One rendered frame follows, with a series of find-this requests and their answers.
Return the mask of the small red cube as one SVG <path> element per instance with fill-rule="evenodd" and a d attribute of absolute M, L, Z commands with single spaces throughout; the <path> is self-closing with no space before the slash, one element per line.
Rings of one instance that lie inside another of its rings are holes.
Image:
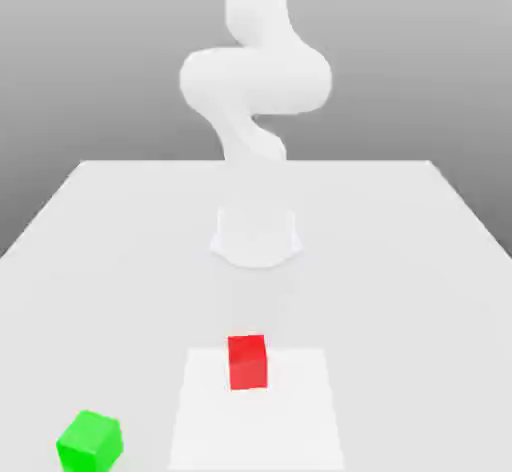
<path fill-rule="evenodd" d="M 264 336 L 229 336 L 227 342 L 230 388 L 267 388 L 268 361 Z"/>

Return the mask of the small green cube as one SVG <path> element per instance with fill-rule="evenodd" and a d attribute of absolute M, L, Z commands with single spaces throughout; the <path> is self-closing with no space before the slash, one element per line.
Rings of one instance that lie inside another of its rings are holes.
<path fill-rule="evenodd" d="M 58 438 L 56 449 L 63 472 L 110 472 L 124 449 L 120 422 L 82 410 Z"/>

